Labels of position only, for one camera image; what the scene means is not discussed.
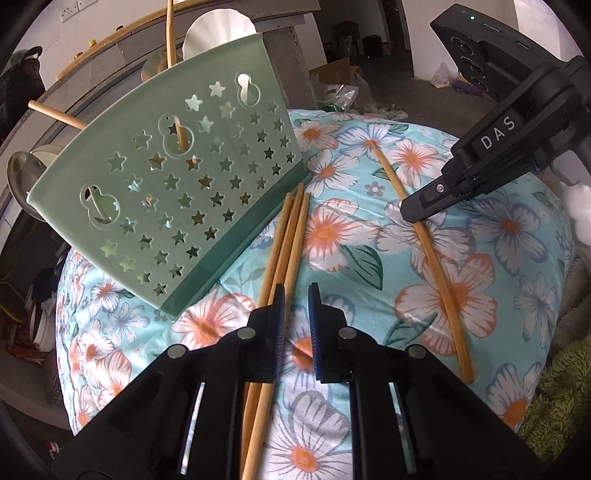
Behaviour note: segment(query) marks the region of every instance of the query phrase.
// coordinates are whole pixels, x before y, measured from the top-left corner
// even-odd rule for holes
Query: metal ladle
[[[35,155],[29,152],[16,152],[8,160],[7,175],[8,186],[12,192],[12,196],[16,199],[21,208],[31,215],[33,218],[45,222],[43,217],[36,211],[29,203],[27,203],[27,195],[36,184],[37,180],[47,170],[45,164],[39,160]],[[100,217],[105,220],[108,219],[105,210],[96,197],[96,190],[94,187],[89,187],[88,192],[92,198],[96,211]]]

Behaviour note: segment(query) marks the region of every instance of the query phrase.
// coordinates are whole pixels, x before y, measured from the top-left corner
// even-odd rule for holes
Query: teal fabric
[[[447,318],[412,226],[375,157],[414,191],[436,178],[455,138],[343,113],[290,112],[313,179],[303,249],[260,478],[351,478],[348,390],[311,371],[307,289],[393,348],[422,343],[457,373]],[[211,345],[244,325],[278,219],[218,285],[170,319],[70,253],[57,299],[64,402],[78,432],[168,345]],[[531,402],[573,255],[567,213],[533,175],[429,219],[466,329],[471,389],[515,430]]]

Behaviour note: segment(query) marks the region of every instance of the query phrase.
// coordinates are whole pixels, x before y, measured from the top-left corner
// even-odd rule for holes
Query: concrete floor
[[[408,114],[408,122],[437,128],[456,137],[468,132],[496,103],[488,97],[435,88],[416,80],[410,53],[352,59],[361,68],[378,108],[392,104]]]

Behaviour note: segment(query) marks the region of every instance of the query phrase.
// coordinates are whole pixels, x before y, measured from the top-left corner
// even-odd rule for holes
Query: electrical outlet
[[[86,7],[89,7],[92,4],[97,3],[97,1],[99,0],[76,0],[76,3],[78,4],[79,10],[84,10]]]
[[[60,13],[61,23],[64,23],[66,20],[73,17],[79,11],[80,11],[80,9],[78,9],[77,4],[72,4],[72,5],[69,5],[68,7],[65,7],[64,9],[62,9],[62,11]]]

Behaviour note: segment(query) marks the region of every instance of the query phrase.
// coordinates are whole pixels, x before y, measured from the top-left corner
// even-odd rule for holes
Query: white flower print
[[[411,262],[420,273],[423,271],[425,260],[423,247],[418,241],[412,223],[408,223],[402,218],[400,203],[400,200],[394,200],[386,205],[384,215],[392,223],[388,223],[380,229],[375,240],[375,248],[389,255],[396,255],[411,248]],[[476,251],[476,239],[468,228],[445,228],[443,224],[446,218],[447,213],[440,212],[426,220],[433,246],[443,258],[463,262]]]
[[[124,288],[115,280],[109,277],[103,277],[103,283],[98,283],[90,291],[90,304],[88,312],[91,318],[96,317],[101,309],[106,312],[112,312],[119,305],[119,294]]]
[[[450,148],[452,148],[456,142],[457,142],[457,140],[451,140],[450,138],[441,142],[441,144],[443,145],[443,148],[447,148],[447,151],[445,151],[441,154],[441,156],[443,158],[445,158],[446,160],[451,160],[453,158],[453,154],[450,151]]]
[[[88,385],[74,390],[74,435],[78,434],[99,412]]]
[[[353,220],[358,209],[358,203],[340,199],[327,200],[314,209],[306,225],[303,248],[312,270],[339,271],[347,265],[340,245],[365,245],[375,239],[379,224]]]
[[[102,410],[131,381],[132,365],[121,350],[115,350],[96,363],[96,382],[100,388],[97,404]]]
[[[314,375],[310,322],[305,307],[292,305],[288,328],[281,368],[283,404],[290,408],[295,398],[308,390],[316,390],[328,398],[328,384],[316,381]]]
[[[513,306],[520,310],[529,310],[523,325],[523,338],[528,341],[537,325],[540,325],[540,347],[546,349],[556,326],[557,313],[554,311],[558,298],[555,287],[546,287],[546,277],[538,272],[532,283],[525,276],[519,278],[522,293],[513,299]]]
[[[111,338],[117,346],[121,346],[123,338],[127,340],[127,343],[134,342],[138,337],[136,330],[146,328],[150,324],[148,317],[141,316],[143,311],[143,305],[131,310],[129,303],[123,302],[119,313],[109,313],[109,323],[105,326],[105,333],[111,334]]]
[[[489,407],[515,432],[519,430],[525,411],[534,398],[541,372],[542,364],[536,362],[522,379],[515,365],[501,365],[486,388]]]
[[[512,208],[497,198],[473,199],[476,210],[468,227],[476,240],[491,242],[499,263],[511,275],[519,274],[524,254],[540,263],[548,258],[548,248],[532,233],[540,227],[536,213],[523,203]]]
[[[445,165],[435,148],[416,144],[409,138],[396,142],[395,147],[384,154],[392,165],[398,166],[396,175],[400,181],[413,189],[421,187],[421,175],[436,179]]]
[[[355,185],[359,179],[345,171],[358,165],[357,157],[340,155],[333,159],[330,150],[323,150],[308,160],[308,170],[314,174],[314,177],[310,180],[306,191],[314,198],[318,198],[324,193],[325,187],[332,190],[346,190]]]
[[[220,287],[189,307],[170,329],[182,334],[180,343],[195,350],[214,345],[221,337],[246,325],[255,303],[238,293],[223,294]]]
[[[76,309],[82,300],[82,297],[84,296],[84,280],[91,266],[91,264],[83,259],[76,267],[76,273],[74,273],[74,276],[72,277],[72,283],[70,283],[70,308],[72,310]]]
[[[339,450],[349,420],[315,391],[300,394],[285,421],[278,408],[265,442],[263,480],[350,480],[351,450]]]
[[[312,148],[324,150],[338,147],[339,143],[333,136],[338,129],[340,125],[323,125],[318,120],[303,120],[300,126],[294,126],[294,133],[300,151],[306,153]]]
[[[388,133],[390,124],[371,122],[365,127],[350,127],[339,135],[339,142],[347,145],[340,151],[348,157],[361,157],[366,155],[370,160],[379,161],[376,148],[383,148],[400,139],[399,135]]]

